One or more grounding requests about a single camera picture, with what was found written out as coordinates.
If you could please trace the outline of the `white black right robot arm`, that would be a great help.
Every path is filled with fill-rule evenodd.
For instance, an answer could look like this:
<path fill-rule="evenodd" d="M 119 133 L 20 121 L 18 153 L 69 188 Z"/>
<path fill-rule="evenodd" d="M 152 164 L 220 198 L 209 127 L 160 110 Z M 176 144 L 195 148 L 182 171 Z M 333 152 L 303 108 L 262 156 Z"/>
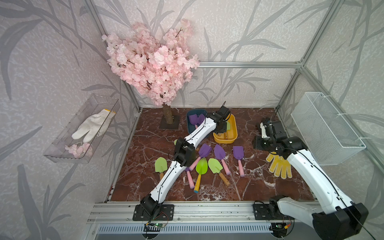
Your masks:
<path fill-rule="evenodd" d="M 299 137 L 288 137 L 280 121 L 263 119 L 261 135 L 253 147 L 284 158 L 301 175 L 316 196 L 314 207 L 278 195 L 270 198 L 267 213 L 273 218 L 288 216 L 312 227 L 323 240 L 344 240 L 360 233 L 369 211 L 354 203 L 322 170 L 309 148 Z"/>

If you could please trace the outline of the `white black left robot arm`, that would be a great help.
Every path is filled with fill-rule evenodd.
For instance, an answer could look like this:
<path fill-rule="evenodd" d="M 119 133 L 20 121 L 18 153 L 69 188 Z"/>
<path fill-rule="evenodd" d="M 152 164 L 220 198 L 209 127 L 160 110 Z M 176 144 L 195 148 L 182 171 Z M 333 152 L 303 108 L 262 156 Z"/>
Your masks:
<path fill-rule="evenodd" d="M 197 159 L 196 147 L 200 142 L 210 133 L 224 133 L 227 130 L 230 113 L 230 110 L 222 105 L 217 112 L 207 113 L 203 123 L 191 134 L 177 139 L 170 167 L 157 186 L 140 201 L 140 206 L 150 220 L 159 216 L 169 190 L 179 175 Z"/>

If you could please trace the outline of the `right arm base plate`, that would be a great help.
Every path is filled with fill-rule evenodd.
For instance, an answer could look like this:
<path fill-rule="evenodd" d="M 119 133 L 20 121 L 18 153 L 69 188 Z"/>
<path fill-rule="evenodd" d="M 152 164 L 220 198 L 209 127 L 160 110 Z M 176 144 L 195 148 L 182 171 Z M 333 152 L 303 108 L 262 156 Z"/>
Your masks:
<path fill-rule="evenodd" d="M 264 202 L 253 203 L 253 213 L 255 220 L 265 220 L 265 221 L 288 221 L 293 222 L 294 218 L 290 216 L 283 215 L 279 210 L 275 210 L 273 207 L 270 207 L 270 204 Z"/>

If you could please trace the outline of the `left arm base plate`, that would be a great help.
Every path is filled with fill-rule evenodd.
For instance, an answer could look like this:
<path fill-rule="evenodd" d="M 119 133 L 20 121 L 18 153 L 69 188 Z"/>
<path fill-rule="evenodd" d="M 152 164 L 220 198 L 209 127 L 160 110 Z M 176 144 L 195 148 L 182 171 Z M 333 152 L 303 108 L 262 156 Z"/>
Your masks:
<path fill-rule="evenodd" d="M 156 206 L 152 213 L 148 213 L 143 205 L 136 205 L 133 221 L 172 221 L 175 213 L 175 205 Z"/>

